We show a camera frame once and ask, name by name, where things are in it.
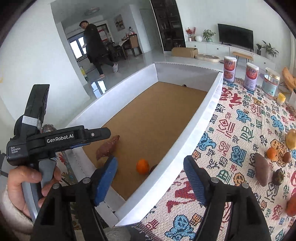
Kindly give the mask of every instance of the person in black coat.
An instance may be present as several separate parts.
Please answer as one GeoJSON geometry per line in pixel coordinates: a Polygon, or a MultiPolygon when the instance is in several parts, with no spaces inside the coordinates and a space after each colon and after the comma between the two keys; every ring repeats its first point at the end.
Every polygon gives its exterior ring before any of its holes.
{"type": "Polygon", "coordinates": [[[88,21],[82,21],[79,26],[84,29],[83,40],[86,45],[86,53],[89,61],[95,65],[100,73],[100,77],[105,77],[101,64],[105,63],[113,67],[113,72],[118,71],[118,64],[111,62],[107,57],[103,57],[108,51],[105,48],[98,29],[94,24],[89,24],[88,21]]]}

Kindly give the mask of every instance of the brown box bottom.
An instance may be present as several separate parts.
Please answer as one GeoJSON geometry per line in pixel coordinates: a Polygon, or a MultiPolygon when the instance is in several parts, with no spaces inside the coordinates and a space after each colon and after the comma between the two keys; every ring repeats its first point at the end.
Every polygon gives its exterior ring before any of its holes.
{"type": "MultiPolygon", "coordinates": [[[[137,161],[146,159],[150,168],[158,164],[187,126],[206,94],[201,90],[157,82],[104,125],[110,129],[111,136],[120,135],[113,153],[118,159],[118,170],[111,186],[125,200],[148,176],[136,171],[137,161]]],[[[97,168],[107,159],[96,160],[96,150],[105,141],[83,147],[97,168]]]]}

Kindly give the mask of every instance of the white sneaker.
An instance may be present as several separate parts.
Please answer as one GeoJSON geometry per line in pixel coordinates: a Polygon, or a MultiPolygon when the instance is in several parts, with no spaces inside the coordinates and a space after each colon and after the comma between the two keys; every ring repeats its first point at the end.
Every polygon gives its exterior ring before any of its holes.
{"type": "Polygon", "coordinates": [[[118,64],[113,65],[113,73],[118,71],[118,64]]]}

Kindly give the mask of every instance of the black coat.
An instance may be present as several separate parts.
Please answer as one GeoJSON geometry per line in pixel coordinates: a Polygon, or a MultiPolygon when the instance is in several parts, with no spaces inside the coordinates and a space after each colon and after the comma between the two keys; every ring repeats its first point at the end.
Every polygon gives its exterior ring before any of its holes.
{"type": "Polygon", "coordinates": [[[86,53],[90,62],[100,59],[103,54],[107,54],[98,29],[94,24],[89,24],[83,32],[83,40],[86,43],[86,53]]]}

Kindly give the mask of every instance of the black pants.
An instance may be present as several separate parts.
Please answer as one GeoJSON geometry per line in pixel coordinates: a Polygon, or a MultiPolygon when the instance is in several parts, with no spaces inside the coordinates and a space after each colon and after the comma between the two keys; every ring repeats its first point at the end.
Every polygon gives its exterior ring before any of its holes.
{"type": "Polygon", "coordinates": [[[95,67],[99,71],[100,75],[103,74],[103,70],[101,68],[101,63],[108,64],[112,67],[114,65],[114,63],[111,62],[110,59],[108,59],[107,57],[96,58],[95,61],[93,61],[93,64],[95,65],[95,67]]]}

